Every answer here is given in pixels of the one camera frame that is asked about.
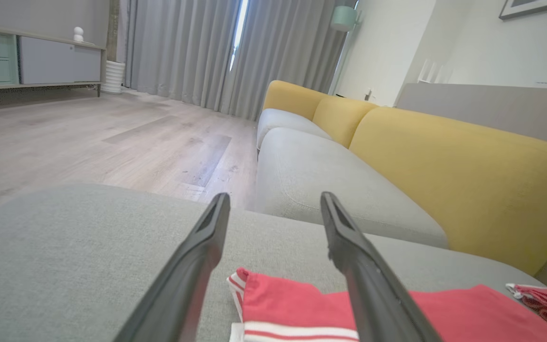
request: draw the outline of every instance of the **sofa armrest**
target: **sofa armrest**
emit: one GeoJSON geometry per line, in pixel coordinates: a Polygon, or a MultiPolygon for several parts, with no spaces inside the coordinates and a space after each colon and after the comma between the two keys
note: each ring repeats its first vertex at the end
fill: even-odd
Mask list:
{"type": "Polygon", "coordinates": [[[328,95],[283,81],[272,81],[267,88],[263,110],[275,108],[313,119],[320,100],[328,95]]]}

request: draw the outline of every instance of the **gray curtain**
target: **gray curtain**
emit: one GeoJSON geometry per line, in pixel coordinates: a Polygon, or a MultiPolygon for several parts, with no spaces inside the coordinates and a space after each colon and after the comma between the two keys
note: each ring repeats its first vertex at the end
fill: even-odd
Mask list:
{"type": "Polygon", "coordinates": [[[267,85],[284,80],[326,93],[345,39],[330,28],[334,7],[355,0],[250,0],[221,112],[258,119],[267,85]]]}
{"type": "Polygon", "coordinates": [[[130,0],[125,84],[218,110],[241,0],[130,0]]]}

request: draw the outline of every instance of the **sofa cushion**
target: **sofa cushion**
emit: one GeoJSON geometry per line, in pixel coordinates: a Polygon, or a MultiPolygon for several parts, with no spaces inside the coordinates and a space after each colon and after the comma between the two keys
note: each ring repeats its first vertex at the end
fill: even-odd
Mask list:
{"type": "Polygon", "coordinates": [[[375,104],[366,101],[327,96],[318,104],[312,121],[332,140],[347,148],[360,120],[375,107],[375,104]]]}
{"type": "Polygon", "coordinates": [[[531,275],[547,261],[547,142],[379,107],[349,150],[438,221],[451,249],[531,275]]]}
{"type": "Polygon", "coordinates": [[[313,113],[321,99],[328,95],[288,82],[271,81],[263,100],[263,110],[275,108],[313,119],[313,113]]]}
{"type": "Polygon", "coordinates": [[[261,149],[261,143],[263,142],[263,138],[265,138],[265,134],[276,127],[292,128],[293,130],[331,139],[322,128],[319,128],[315,123],[312,123],[301,115],[293,114],[289,111],[268,108],[261,113],[259,124],[256,129],[257,149],[261,149]]]}
{"type": "Polygon", "coordinates": [[[288,128],[269,131],[256,172],[256,210],[322,223],[323,191],[337,195],[363,232],[447,247],[432,217],[345,147],[288,128]]]}
{"type": "MultiPolygon", "coordinates": [[[[25,195],[0,208],[0,341],[110,342],[206,204],[98,185],[25,195]]],[[[367,238],[408,290],[506,283],[543,286],[482,257],[367,238]]],[[[346,290],[328,260],[324,227],[232,209],[210,276],[196,341],[220,342],[237,322],[225,279],[237,267],[346,290]]]]}

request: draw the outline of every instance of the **laminate floor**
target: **laminate floor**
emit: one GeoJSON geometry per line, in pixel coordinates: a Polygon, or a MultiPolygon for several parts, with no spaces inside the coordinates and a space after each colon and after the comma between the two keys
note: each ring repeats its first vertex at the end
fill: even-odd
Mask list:
{"type": "Polygon", "coordinates": [[[252,121],[135,91],[0,105],[0,204],[100,183],[250,210],[255,141],[252,121]]]}

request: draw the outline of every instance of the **wall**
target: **wall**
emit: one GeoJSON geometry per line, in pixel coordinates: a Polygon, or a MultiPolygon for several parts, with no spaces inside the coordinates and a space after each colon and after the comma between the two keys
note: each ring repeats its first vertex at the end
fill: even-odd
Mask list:
{"type": "Polygon", "coordinates": [[[336,93],[393,105],[406,78],[435,0],[360,0],[354,32],[336,93]]]}
{"type": "Polygon", "coordinates": [[[450,83],[536,86],[547,82],[547,12],[508,21],[506,0],[478,0],[450,59],[450,83]]]}
{"type": "Polygon", "coordinates": [[[0,28],[73,39],[73,28],[84,29],[84,40],[107,42],[109,0],[0,0],[0,28]]]}
{"type": "Polygon", "coordinates": [[[536,87],[407,84],[398,108],[547,141],[547,89],[536,87]]]}
{"type": "Polygon", "coordinates": [[[475,0],[436,0],[432,16],[406,73],[405,84],[415,83],[426,60],[447,65],[475,0]]]}

